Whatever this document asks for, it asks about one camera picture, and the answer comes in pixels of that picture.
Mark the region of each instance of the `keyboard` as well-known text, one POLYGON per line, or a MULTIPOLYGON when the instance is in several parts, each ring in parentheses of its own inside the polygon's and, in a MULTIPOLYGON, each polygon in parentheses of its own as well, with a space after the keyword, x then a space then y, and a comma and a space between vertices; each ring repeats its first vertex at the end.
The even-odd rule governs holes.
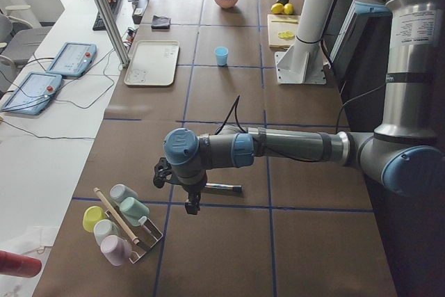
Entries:
MULTIPOLYGON (((108 3, 110 5, 111 13, 113 14, 114 20, 118 17, 118 14, 120 12, 120 7, 122 6, 122 0, 116 0, 108 3)), ((95 23, 92 25, 93 31, 104 31, 105 30, 105 23, 100 15, 100 13, 97 13, 95 23)))

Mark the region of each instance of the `cutting board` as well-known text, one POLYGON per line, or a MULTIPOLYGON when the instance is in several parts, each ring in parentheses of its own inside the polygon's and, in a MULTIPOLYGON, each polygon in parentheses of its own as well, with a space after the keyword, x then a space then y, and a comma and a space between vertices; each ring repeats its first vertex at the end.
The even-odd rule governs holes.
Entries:
POLYGON ((285 20, 297 20, 300 21, 299 15, 267 15, 267 32, 269 37, 269 47, 271 48, 289 48, 294 42, 295 38, 282 39, 278 37, 278 33, 282 31, 291 31, 294 35, 297 35, 298 23, 282 22, 285 20))

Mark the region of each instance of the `red cup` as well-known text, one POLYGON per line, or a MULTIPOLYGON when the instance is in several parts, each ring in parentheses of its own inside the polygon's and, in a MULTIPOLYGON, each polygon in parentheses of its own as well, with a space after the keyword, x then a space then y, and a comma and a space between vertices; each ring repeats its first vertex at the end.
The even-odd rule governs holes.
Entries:
POLYGON ((39 259, 0 250, 0 274, 33 278, 41 270, 39 259))

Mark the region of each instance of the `baking tray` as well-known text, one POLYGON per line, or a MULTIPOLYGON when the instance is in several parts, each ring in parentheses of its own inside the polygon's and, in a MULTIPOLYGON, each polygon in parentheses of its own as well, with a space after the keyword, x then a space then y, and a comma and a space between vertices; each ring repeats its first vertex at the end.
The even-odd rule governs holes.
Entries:
POLYGON ((128 86, 171 85, 178 54, 178 41, 138 41, 124 83, 128 86))

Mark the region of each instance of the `cup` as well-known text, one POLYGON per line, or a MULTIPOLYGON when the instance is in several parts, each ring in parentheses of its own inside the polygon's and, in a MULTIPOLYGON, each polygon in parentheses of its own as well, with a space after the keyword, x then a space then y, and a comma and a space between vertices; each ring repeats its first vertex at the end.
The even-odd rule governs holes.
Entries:
POLYGON ((123 200, 119 210, 133 226, 140 226, 140 218, 143 216, 148 217, 150 213, 150 210, 135 198, 123 200))
POLYGON ((138 198, 137 192, 133 189, 125 186, 124 184, 116 184, 110 190, 110 197, 115 202, 115 204, 119 205, 126 198, 138 198))
POLYGON ((96 223, 105 218, 105 211, 101 207, 94 205, 85 210, 82 226, 86 232, 92 233, 96 223))
POLYGON ((101 245, 102 241, 108 236, 120 236, 118 226, 109 219, 102 219, 96 223, 93 230, 97 245, 101 245))
POLYGON ((229 56, 229 50, 226 47, 217 47, 215 49, 216 64, 218 66, 227 65, 227 57, 229 56))
POLYGON ((107 236, 100 244, 100 251, 114 266, 123 265, 131 255, 130 243, 119 236, 107 236))

